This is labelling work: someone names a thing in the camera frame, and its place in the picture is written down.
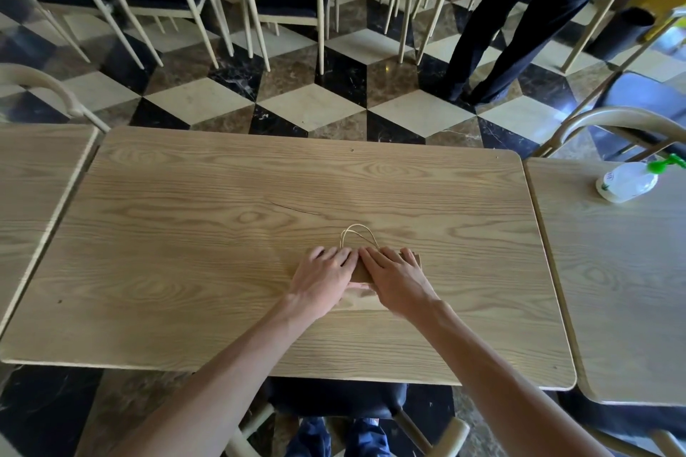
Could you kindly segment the person's right hand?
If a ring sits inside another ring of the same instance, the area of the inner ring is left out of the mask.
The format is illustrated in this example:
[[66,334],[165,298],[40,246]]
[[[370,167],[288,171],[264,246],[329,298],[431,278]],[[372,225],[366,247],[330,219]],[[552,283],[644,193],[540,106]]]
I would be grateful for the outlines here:
[[423,270],[403,261],[402,252],[412,252],[409,248],[401,248],[400,251],[387,246],[378,248],[396,262],[396,269],[389,272],[370,272],[370,248],[359,248],[359,256],[372,277],[380,302],[390,312],[414,323],[427,314],[430,306],[441,301]]

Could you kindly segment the person's left forearm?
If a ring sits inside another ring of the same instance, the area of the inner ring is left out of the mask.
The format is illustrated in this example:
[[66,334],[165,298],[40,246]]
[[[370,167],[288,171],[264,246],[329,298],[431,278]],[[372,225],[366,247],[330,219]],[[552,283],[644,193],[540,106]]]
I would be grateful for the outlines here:
[[271,370],[326,313],[312,297],[286,295],[194,373],[109,457],[219,457]]

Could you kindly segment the brown paper bag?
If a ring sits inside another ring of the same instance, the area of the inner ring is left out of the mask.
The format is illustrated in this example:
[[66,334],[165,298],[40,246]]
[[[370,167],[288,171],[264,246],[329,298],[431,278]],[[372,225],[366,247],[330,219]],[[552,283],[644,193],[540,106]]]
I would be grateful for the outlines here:
[[[361,238],[364,238],[364,234],[360,233],[359,230],[364,229],[365,231],[368,232],[370,238],[368,239],[369,243],[373,245],[373,248],[382,248],[378,241],[376,240],[376,237],[374,236],[373,232],[371,229],[363,224],[359,223],[354,223],[352,225],[349,225],[341,232],[340,236],[340,244],[339,247],[346,247],[345,240],[346,236],[349,233],[353,233],[357,236],[360,236]],[[359,250],[361,247],[366,247],[366,246],[359,246],[359,247],[353,247],[353,250]],[[379,300],[379,297],[377,293],[375,292],[373,288],[373,280],[369,272],[366,270],[365,265],[359,256],[359,261],[357,263],[357,267],[353,273],[353,280],[355,282],[360,282],[360,283],[366,283],[372,288],[372,293],[369,295],[356,295],[356,294],[350,294],[347,293],[347,291],[344,293],[344,296],[342,299],[339,301],[339,303],[334,307],[334,309],[339,309],[339,310],[381,310],[381,309],[387,309],[384,305]]]

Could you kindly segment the person's blue jeans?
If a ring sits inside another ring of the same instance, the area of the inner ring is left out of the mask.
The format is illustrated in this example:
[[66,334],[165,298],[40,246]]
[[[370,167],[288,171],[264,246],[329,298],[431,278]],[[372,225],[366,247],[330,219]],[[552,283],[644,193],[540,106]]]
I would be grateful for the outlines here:
[[[375,418],[354,418],[344,439],[343,457],[392,457],[387,435]],[[331,444],[324,418],[304,417],[284,457],[333,457]]]

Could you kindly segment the white spray bottle green trigger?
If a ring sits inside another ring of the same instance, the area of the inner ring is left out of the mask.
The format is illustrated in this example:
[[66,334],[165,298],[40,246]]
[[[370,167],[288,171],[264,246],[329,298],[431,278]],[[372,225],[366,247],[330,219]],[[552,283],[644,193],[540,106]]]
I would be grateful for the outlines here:
[[622,203],[650,192],[668,168],[686,169],[686,161],[675,154],[658,161],[620,164],[596,180],[597,193],[608,202]]

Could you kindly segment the person's right forearm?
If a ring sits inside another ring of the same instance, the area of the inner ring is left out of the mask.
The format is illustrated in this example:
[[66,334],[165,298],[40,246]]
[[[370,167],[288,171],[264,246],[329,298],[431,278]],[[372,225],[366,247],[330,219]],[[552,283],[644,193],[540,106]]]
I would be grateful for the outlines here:
[[434,298],[398,309],[450,367],[508,457],[613,457]]

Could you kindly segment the person's left hand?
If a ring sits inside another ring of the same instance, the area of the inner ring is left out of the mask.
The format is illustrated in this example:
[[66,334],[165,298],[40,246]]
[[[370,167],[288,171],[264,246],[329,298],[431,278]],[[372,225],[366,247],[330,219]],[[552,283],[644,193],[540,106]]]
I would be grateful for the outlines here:
[[353,280],[359,252],[351,249],[351,271],[337,271],[333,268],[333,256],[339,248],[341,247],[325,247],[325,262],[321,266],[307,266],[307,255],[312,249],[308,251],[298,264],[290,283],[287,297],[310,321],[320,319],[330,312],[344,296],[349,283],[359,283]]

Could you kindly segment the black waste bin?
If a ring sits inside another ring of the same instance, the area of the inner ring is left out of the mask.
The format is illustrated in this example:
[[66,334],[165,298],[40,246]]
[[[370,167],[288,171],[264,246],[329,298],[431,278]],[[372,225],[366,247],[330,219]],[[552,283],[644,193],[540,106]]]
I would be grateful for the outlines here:
[[630,7],[614,14],[586,51],[596,59],[609,62],[629,49],[656,23],[653,13]]

